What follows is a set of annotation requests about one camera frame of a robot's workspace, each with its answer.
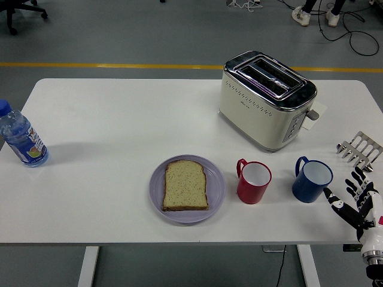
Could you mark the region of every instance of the toaster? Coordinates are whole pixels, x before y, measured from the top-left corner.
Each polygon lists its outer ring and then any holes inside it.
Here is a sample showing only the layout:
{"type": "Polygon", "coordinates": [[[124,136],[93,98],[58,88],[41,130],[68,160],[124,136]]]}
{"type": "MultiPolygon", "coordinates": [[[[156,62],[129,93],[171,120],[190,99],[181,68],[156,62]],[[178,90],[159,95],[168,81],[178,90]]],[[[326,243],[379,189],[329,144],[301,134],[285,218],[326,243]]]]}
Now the toaster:
{"type": "Polygon", "coordinates": [[[299,133],[316,86],[279,61],[248,51],[224,65],[219,110],[231,123],[267,151],[277,151],[299,133]]]}

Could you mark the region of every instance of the white table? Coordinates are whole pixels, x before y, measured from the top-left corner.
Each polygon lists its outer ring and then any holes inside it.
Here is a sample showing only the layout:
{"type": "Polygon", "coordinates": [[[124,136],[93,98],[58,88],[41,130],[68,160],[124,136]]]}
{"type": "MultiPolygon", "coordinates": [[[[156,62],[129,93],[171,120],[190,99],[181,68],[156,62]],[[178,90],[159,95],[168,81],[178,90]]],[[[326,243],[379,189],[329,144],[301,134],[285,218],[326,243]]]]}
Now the white table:
{"type": "MultiPolygon", "coordinates": [[[[27,168],[8,145],[0,152],[0,243],[357,243],[355,230],[332,211],[324,194],[311,204],[291,193],[301,155],[327,163],[330,188],[345,190],[352,165],[336,145],[359,131],[383,144],[383,114],[358,81],[314,81],[327,111],[285,148],[263,152],[218,114],[220,80],[46,79],[23,113],[50,151],[27,168]],[[226,197],[212,217],[193,225],[162,216],[149,197],[155,168],[180,154],[215,163],[226,197]],[[236,195],[236,162],[267,164],[273,174],[261,202],[236,195]]],[[[383,158],[370,177],[383,187],[383,158]]]]}

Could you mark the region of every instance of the plate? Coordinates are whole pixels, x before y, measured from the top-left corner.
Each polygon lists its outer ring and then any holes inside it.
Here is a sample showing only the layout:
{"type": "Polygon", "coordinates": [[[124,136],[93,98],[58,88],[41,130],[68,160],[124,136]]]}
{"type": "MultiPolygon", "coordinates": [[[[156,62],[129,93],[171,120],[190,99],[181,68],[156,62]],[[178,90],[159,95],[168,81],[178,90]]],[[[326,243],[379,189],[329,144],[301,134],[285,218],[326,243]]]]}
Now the plate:
{"type": "Polygon", "coordinates": [[[180,223],[195,223],[207,219],[217,212],[225,198],[226,185],[222,173],[214,163],[198,155],[186,154],[169,158],[160,164],[151,176],[149,189],[151,201],[162,215],[180,223]],[[209,210],[163,211],[161,209],[166,165],[176,160],[193,160],[203,166],[203,172],[206,174],[209,210]]]}

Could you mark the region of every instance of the mug handle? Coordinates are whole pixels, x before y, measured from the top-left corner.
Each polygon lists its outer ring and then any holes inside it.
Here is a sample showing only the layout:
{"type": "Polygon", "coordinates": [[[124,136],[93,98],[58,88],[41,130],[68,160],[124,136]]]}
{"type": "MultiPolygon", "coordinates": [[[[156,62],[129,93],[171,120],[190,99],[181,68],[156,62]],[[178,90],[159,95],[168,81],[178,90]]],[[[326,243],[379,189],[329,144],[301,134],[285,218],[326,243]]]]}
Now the mug handle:
{"type": "Polygon", "coordinates": [[[243,158],[240,159],[238,162],[237,162],[237,175],[238,175],[238,178],[241,176],[241,164],[243,164],[244,166],[247,164],[247,161],[245,161],[243,158]]]}
{"type": "Polygon", "coordinates": [[[301,163],[302,160],[303,160],[305,163],[307,163],[307,162],[309,161],[308,158],[305,157],[305,156],[298,158],[297,163],[295,164],[295,176],[298,176],[298,174],[299,174],[299,171],[300,171],[300,163],[301,163]]]}

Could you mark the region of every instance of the bread crust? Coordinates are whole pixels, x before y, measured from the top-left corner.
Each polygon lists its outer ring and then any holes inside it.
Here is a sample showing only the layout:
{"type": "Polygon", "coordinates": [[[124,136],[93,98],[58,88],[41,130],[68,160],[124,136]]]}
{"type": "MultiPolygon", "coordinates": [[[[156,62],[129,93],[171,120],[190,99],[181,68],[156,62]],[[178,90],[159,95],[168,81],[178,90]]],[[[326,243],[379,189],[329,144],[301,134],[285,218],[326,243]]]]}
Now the bread crust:
{"type": "Polygon", "coordinates": [[[208,203],[208,197],[206,195],[206,174],[203,172],[203,166],[192,160],[175,160],[166,165],[165,169],[165,180],[164,180],[164,192],[163,192],[163,200],[162,200],[162,210],[163,211],[184,211],[184,210],[208,210],[209,209],[209,203],[208,203]],[[204,176],[204,181],[205,181],[205,201],[206,201],[206,206],[165,206],[165,197],[166,197],[166,173],[169,170],[169,168],[173,165],[176,164],[179,161],[191,161],[196,164],[198,164],[201,168],[202,174],[204,176]]]}

